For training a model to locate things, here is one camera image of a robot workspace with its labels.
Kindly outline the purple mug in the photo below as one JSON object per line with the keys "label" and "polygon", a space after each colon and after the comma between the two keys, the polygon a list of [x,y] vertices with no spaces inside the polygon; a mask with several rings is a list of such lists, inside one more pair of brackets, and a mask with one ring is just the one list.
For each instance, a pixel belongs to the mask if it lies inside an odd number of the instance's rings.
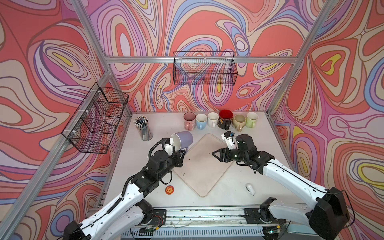
{"label": "purple mug", "polygon": [[188,131],[178,132],[171,135],[170,142],[176,151],[187,149],[193,143],[193,135]]}

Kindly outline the pink patterned mug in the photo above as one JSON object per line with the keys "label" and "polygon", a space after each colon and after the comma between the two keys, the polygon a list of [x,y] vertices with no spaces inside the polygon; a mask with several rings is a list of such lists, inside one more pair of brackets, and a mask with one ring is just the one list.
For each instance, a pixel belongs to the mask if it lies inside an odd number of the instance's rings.
{"label": "pink patterned mug", "polygon": [[196,115],[193,112],[187,112],[183,116],[184,118],[184,128],[187,131],[192,131],[196,127]]}

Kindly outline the light blue mug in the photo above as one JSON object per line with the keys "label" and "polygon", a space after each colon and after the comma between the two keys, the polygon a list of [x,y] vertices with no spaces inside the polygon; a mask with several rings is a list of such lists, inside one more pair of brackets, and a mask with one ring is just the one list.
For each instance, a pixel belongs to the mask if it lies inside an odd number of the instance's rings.
{"label": "light blue mug", "polygon": [[196,126],[199,130],[203,130],[207,126],[208,116],[205,114],[198,114],[196,116]]}

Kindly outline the cream round mug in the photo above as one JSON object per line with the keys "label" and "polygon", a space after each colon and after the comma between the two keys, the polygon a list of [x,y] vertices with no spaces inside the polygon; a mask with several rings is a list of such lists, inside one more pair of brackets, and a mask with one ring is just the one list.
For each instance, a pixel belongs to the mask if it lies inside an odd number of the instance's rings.
{"label": "cream round mug", "polygon": [[235,115],[232,119],[232,125],[234,129],[241,132],[246,125],[246,117],[243,115]]}

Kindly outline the white mug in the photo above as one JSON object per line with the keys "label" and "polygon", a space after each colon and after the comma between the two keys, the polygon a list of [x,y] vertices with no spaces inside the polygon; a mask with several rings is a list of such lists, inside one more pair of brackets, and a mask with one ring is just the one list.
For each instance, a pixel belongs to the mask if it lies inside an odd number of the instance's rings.
{"label": "white mug", "polygon": [[208,117],[207,119],[208,127],[215,128],[218,124],[219,114],[215,112],[211,112],[207,115],[207,117]]}

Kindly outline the black mug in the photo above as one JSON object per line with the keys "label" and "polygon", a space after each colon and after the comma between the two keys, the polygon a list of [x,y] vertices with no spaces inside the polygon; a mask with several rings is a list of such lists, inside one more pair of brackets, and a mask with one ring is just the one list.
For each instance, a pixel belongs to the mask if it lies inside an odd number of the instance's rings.
{"label": "black mug", "polygon": [[220,129],[228,131],[231,126],[233,117],[234,117],[234,114],[232,111],[221,110],[219,112],[218,127]]}

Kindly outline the light green mug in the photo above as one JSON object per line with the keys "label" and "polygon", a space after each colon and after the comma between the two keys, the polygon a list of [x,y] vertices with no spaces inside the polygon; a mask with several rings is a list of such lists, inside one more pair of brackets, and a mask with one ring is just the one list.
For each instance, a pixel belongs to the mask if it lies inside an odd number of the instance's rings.
{"label": "light green mug", "polygon": [[258,119],[259,119],[259,115],[257,113],[248,112],[246,117],[246,127],[254,128]]}

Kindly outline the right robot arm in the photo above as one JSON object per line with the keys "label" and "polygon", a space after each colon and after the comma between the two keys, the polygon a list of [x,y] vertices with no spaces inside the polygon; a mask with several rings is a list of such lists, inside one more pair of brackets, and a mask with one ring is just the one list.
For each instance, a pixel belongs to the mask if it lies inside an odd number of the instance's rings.
{"label": "right robot arm", "polygon": [[334,240],[350,220],[346,205],[348,197],[335,187],[327,189],[290,170],[273,155],[259,151],[251,136],[235,136],[228,131],[222,135],[227,147],[216,150],[213,157],[222,163],[236,162],[254,173],[265,175],[284,186],[304,203],[277,203],[276,198],[265,200],[254,216],[263,223],[288,220],[309,226],[324,240]]}

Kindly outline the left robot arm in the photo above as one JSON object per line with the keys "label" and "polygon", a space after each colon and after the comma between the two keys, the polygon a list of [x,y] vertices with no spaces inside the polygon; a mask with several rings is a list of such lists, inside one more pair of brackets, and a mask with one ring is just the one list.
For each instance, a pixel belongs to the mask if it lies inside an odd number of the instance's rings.
{"label": "left robot arm", "polygon": [[120,195],[81,223],[70,222],[60,238],[113,240],[128,228],[150,222],[153,207],[145,197],[159,186],[162,178],[173,168],[183,166],[185,154],[186,150],[174,151],[171,155],[165,150],[156,151],[141,171],[128,178]]}

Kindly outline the beige plastic tray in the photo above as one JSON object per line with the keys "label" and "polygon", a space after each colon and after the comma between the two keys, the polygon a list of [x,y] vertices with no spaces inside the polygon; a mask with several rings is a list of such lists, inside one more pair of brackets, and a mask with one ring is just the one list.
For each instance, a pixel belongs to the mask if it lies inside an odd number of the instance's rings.
{"label": "beige plastic tray", "polygon": [[198,196],[206,197],[233,164],[222,163],[212,155],[212,152],[226,147],[219,138],[206,134],[188,150],[183,166],[173,168],[173,173]]}

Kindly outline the small white object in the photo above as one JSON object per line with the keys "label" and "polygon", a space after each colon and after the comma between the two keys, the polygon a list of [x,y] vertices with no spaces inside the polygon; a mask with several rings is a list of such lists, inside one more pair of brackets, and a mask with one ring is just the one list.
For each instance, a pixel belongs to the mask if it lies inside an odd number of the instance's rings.
{"label": "small white object", "polygon": [[252,184],[246,184],[246,190],[251,196],[254,196],[256,194],[256,191]]}

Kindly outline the metal pen holder cup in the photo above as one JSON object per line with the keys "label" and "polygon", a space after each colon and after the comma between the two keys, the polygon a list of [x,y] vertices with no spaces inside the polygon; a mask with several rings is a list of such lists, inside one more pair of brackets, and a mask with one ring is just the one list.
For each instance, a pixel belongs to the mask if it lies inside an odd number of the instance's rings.
{"label": "metal pen holder cup", "polygon": [[139,131],[140,137],[143,141],[150,141],[153,137],[149,127],[148,118],[145,116],[138,116],[134,120],[135,127]]}

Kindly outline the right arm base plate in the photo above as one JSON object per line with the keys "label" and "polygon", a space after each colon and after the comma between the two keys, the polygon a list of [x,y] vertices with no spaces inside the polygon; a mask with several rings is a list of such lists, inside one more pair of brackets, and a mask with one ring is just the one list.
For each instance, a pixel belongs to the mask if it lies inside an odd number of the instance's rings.
{"label": "right arm base plate", "polygon": [[287,221],[284,219],[277,219],[272,216],[268,209],[260,208],[245,208],[244,214],[241,217],[246,219],[247,224],[278,224],[283,225]]}

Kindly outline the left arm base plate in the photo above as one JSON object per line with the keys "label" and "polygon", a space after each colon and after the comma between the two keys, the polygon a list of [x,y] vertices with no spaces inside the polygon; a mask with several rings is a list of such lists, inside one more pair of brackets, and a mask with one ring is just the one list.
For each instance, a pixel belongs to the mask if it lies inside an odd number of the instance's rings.
{"label": "left arm base plate", "polygon": [[161,227],[166,223],[167,210],[166,209],[154,209],[144,214],[144,218],[140,226],[152,226]]}

